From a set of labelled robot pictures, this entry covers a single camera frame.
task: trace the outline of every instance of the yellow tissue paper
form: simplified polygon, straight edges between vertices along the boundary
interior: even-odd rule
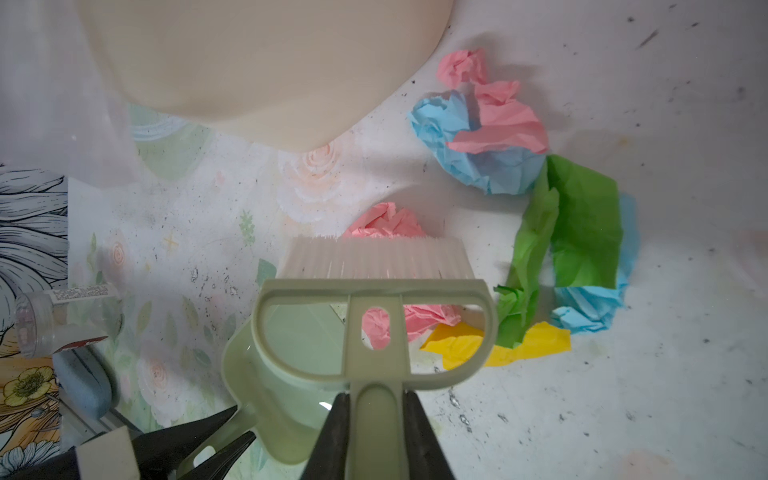
[[[437,325],[421,350],[442,355],[442,366],[451,370],[463,364],[480,347],[483,331],[460,322],[456,326]],[[485,366],[509,365],[515,360],[571,351],[571,332],[549,323],[537,323],[525,333],[523,343],[514,349],[494,345]]]

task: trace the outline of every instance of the green brush handle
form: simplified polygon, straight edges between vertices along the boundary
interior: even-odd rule
[[[266,340],[271,306],[348,303],[342,372],[317,375],[287,365]],[[485,335],[475,355],[448,372],[410,371],[403,305],[480,306]],[[362,343],[362,316],[373,307],[389,314],[389,344],[371,350]],[[495,308],[482,280],[267,280],[254,308],[253,341],[264,364],[283,381],[308,389],[347,390],[352,400],[347,478],[408,478],[402,415],[406,390],[443,389],[479,370],[491,354],[498,333]]]

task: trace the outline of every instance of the label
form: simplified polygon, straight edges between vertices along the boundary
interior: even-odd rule
[[[117,291],[108,283],[102,285],[83,286],[82,288],[67,288],[64,290],[46,290],[54,305],[73,300],[92,300],[117,295]]]

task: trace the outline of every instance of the yellow flower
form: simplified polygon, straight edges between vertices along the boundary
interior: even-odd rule
[[[5,397],[3,403],[15,407],[28,400],[39,399],[51,389],[49,380],[52,378],[53,369],[49,366],[26,369],[16,380],[5,384],[2,390]]]

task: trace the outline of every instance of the green dustpan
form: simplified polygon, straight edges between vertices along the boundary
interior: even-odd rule
[[[264,335],[285,363],[318,375],[340,372],[344,325],[329,304],[274,306],[265,317]],[[237,412],[181,463],[177,475],[189,472],[207,446],[219,451],[248,430],[278,462],[295,465],[312,452],[336,393],[292,386],[275,375],[257,354],[252,324],[248,319],[235,332],[221,362]]]

